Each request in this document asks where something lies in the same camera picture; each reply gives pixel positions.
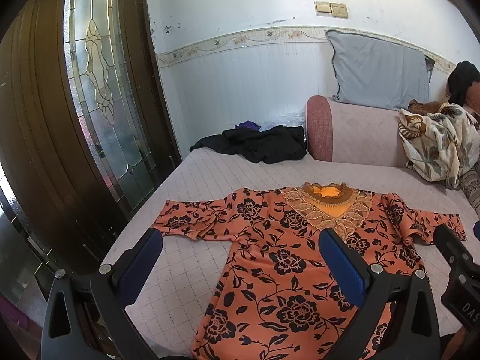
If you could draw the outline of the orange black floral blouse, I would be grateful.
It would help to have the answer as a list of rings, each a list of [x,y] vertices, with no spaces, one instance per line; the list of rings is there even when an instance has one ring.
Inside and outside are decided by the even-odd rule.
[[[414,241],[456,214],[408,207],[395,193],[344,184],[239,189],[208,202],[166,202],[153,226],[165,235],[231,244],[222,276],[191,345],[195,359],[322,359],[356,311],[318,246],[335,230],[366,263],[411,275],[424,263]]]

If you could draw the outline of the black clothes pile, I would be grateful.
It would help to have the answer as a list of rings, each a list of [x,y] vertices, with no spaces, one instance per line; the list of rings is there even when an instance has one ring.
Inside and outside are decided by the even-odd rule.
[[[264,131],[248,127],[228,129],[222,134],[200,139],[190,147],[190,152],[200,148],[208,148],[222,155],[241,155],[253,164],[298,161],[307,154],[302,126],[278,125]]]

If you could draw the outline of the pink quilted mattress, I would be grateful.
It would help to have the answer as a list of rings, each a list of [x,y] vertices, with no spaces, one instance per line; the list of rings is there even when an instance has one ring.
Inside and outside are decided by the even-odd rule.
[[[346,243],[387,272],[426,272],[435,298],[449,267],[434,227],[479,254],[478,217],[461,191],[405,168],[326,163],[273,165],[199,149],[154,192],[106,256],[114,263],[148,228],[163,252],[128,316],[150,344],[195,359],[323,359],[356,309],[320,255],[320,230],[285,196],[305,182],[345,184],[358,207],[341,209]]]

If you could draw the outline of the striped sofa cushion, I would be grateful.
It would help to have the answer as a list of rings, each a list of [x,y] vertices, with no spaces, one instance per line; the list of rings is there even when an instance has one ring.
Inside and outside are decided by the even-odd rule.
[[[473,207],[478,217],[480,217],[480,175],[479,163],[476,163],[470,170],[462,175],[460,187]]]

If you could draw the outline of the floral cream blanket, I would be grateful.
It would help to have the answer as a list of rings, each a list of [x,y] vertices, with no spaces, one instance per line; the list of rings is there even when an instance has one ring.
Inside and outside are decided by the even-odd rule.
[[[479,122],[455,103],[441,103],[425,115],[401,109],[398,132],[408,167],[448,189],[458,189],[462,175],[479,160]]]

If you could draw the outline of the brown door with stained glass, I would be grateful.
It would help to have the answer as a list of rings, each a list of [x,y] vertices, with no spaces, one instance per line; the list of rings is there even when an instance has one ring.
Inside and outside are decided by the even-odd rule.
[[[179,158],[146,0],[1,0],[1,165],[58,265],[94,271]]]

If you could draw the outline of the black garment on sofa back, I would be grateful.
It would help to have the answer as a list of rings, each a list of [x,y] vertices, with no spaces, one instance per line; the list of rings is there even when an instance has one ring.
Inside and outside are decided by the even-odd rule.
[[[466,94],[473,82],[479,82],[480,72],[473,63],[463,61],[448,77],[449,102],[459,106],[465,105]]]

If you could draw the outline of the purple cloth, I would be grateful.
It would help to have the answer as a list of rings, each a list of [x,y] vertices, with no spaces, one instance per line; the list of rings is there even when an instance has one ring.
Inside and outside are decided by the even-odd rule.
[[[236,124],[234,128],[240,129],[240,130],[251,130],[256,132],[261,130],[261,126],[251,120],[247,120],[239,124]]]

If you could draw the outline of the grey pillow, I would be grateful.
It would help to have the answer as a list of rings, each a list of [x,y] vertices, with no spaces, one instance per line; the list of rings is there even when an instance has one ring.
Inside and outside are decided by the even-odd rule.
[[[325,35],[334,50],[334,100],[387,110],[431,100],[431,69],[421,51],[355,33]]]

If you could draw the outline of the beige wall switch panel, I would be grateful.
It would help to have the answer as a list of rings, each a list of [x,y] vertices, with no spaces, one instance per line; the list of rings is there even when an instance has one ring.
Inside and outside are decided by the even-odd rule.
[[[344,3],[315,2],[315,9],[318,15],[331,15],[342,19],[349,17],[347,5]]]

